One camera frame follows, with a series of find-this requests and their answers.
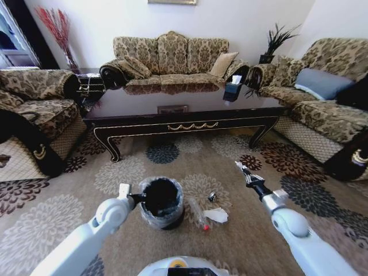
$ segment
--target dark wooden coffee table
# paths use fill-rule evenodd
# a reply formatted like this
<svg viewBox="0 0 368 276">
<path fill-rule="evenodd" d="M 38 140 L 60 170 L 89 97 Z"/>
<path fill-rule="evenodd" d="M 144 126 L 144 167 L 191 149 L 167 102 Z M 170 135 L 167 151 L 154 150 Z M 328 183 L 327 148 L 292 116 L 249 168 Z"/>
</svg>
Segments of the dark wooden coffee table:
<svg viewBox="0 0 368 276">
<path fill-rule="evenodd" d="M 259 127 L 253 148 L 287 109 L 245 85 L 237 94 L 213 83 L 145 85 L 106 91 L 83 120 L 118 162 L 114 137 Z"/>
</svg>

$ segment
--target vase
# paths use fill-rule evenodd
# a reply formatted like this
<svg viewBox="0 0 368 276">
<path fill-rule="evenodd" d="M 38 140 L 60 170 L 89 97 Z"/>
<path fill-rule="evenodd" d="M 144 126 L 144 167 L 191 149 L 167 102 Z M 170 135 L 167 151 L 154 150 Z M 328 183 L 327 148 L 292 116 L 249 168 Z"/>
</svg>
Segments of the vase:
<svg viewBox="0 0 368 276">
<path fill-rule="evenodd" d="M 261 55 L 259 58 L 259 64 L 266 64 L 266 63 L 271 63 L 273 60 L 274 56 L 269 56 L 269 55 Z"/>
<path fill-rule="evenodd" d="M 73 55 L 69 47 L 65 47 L 64 54 L 65 54 L 65 59 L 67 61 L 67 65 L 69 69 L 73 71 L 74 73 L 78 74 L 79 68 L 78 68 L 78 65 L 76 65 L 76 62 L 74 61 Z"/>
</svg>

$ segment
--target throw pillow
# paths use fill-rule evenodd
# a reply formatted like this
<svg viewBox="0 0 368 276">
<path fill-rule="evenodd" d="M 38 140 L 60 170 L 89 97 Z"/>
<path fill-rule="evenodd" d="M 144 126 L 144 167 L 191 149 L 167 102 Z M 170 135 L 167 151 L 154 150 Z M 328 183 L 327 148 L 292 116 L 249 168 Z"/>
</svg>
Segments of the throw pillow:
<svg viewBox="0 0 368 276">
<path fill-rule="evenodd" d="M 129 62 L 134 70 L 138 71 L 146 79 L 148 79 L 152 75 L 150 69 L 148 69 L 146 65 L 144 65 L 140 60 L 136 59 L 135 57 L 125 55 L 124 59 Z"/>
<path fill-rule="evenodd" d="M 338 93 L 337 103 L 368 111 L 368 75 Z"/>
<path fill-rule="evenodd" d="M 120 67 L 123 72 L 134 79 L 144 79 L 143 75 L 136 71 L 126 60 L 117 60 L 116 65 Z"/>
<path fill-rule="evenodd" d="M 223 78 L 228 70 L 230 64 L 233 62 L 235 57 L 239 54 L 236 53 L 221 53 L 214 63 L 210 75 L 216 76 L 218 78 Z"/>
<path fill-rule="evenodd" d="M 297 75 L 305 67 L 305 63 L 301 60 L 279 56 L 276 72 L 270 86 L 294 86 Z"/>
<path fill-rule="evenodd" d="M 353 85 L 351 79 L 325 71 L 305 68 L 298 74 L 295 88 L 303 90 L 317 99 L 334 99 L 338 92 Z"/>
</svg>

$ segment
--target picture frame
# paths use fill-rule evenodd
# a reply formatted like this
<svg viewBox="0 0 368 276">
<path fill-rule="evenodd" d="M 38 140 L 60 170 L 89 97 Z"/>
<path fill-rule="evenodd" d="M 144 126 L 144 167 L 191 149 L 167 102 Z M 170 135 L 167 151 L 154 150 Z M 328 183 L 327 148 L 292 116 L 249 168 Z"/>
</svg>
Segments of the picture frame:
<svg viewBox="0 0 368 276">
<path fill-rule="evenodd" d="M 197 0 L 148 0 L 149 4 L 180 4 L 180 5 L 196 5 Z"/>
<path fill-rule="evenodd" d="M 165 105 L 157 107 L 157 114 L 173 114 L 188 112 L 187 105 Z"/>
</svg>

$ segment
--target carpet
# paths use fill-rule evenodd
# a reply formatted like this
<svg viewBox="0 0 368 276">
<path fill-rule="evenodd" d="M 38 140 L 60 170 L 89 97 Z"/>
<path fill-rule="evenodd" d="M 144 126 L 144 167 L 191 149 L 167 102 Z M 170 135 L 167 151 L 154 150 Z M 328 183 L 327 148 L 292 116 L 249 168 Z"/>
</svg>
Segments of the carpet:
<svg viewBox="0 0 368 276">
<path fill-rule="evenodd" d="M 205 258 L 232 275 L 302 275 L 282 236 L 274 229 L 258 196 L 245 187 L 235 166 L 240 160 L 266 179 L 272 190 L 289 193 L 287 205 L 362 275 L 368 274 L 368 189 L 324 174 L 308 155 L 274 132 L 253 150 L 251 129 L 189 135 L 117 139 L 118 163 L 91 133 L 54 179 L 0 183 L 0 274 L 29 275 L 74 228 L 94 216 L 98 205 L 118 195 L 119 183 L 133 192 L 146 177 L 176 179 L 186 198 L 201 208 L 222 207 L 229 221 L 199 228 L 185 201 L 183 223 L 171 231 L 151 228 L 136 208 L 106 239 L 83 275 L 137 275 L 162 258 Z M 217 201 L 207 196 L 216 191 Z"/>
</svg>

